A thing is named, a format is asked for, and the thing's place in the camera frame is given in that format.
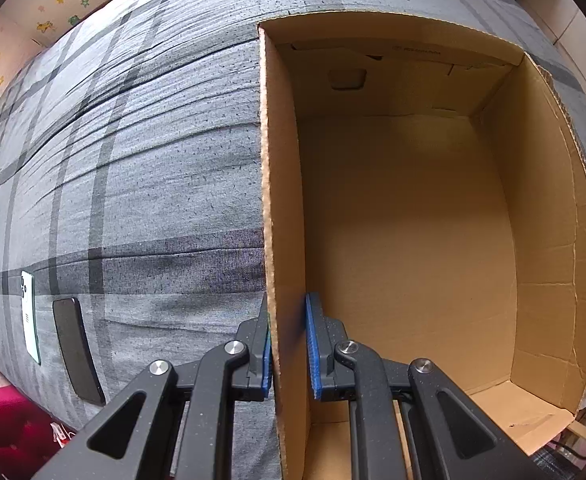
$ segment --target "cardboard box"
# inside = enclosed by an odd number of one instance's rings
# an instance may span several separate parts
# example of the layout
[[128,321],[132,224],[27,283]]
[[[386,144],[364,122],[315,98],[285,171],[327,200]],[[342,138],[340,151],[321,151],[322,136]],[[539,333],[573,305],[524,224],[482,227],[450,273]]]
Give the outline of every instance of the cardboard box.
[[307,290],[542,446],[586,384],[586,171],[550,77],[507,41],[402,14],[289,16],[260,42],[285,478],[350,478],[346,406],[308,393]]

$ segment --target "plaid cloth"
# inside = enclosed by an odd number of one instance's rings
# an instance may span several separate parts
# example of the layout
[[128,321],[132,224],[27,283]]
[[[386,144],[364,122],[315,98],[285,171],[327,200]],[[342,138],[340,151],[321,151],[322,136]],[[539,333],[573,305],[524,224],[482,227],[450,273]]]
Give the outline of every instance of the plaid cloth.
[[[199,358],[257,313],[257,23],[339,9],[520,44],[552,74],[586,154],[586,97],[514,0],[114,0],[0,100],[0,371],[61,421],[81,428],[99,408],[70,386],[55,298],[79,298],[107,399],[152,360]],[[35,276],[41,366],[25,349],[22,270]],[[273,401],[235,416],[234,478],[280,478]]]

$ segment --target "red cushion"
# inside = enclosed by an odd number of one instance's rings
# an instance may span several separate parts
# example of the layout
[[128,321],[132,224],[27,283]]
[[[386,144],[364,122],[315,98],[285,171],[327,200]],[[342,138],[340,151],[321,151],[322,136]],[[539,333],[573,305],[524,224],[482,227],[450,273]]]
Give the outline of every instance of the red cushion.
[[53,420],[14,386],[0,388],[0,473],[28,480],[58,450]]

